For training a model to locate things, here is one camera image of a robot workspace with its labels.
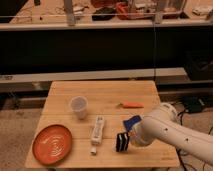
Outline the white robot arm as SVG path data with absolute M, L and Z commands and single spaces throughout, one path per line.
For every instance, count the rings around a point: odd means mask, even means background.
M 176 117 L 177 110 L 171 104 L 161 103 L 132 126 L 130 142 L 143 147 L 158 139 L 213 166 L 213 135 L 181 126 Z

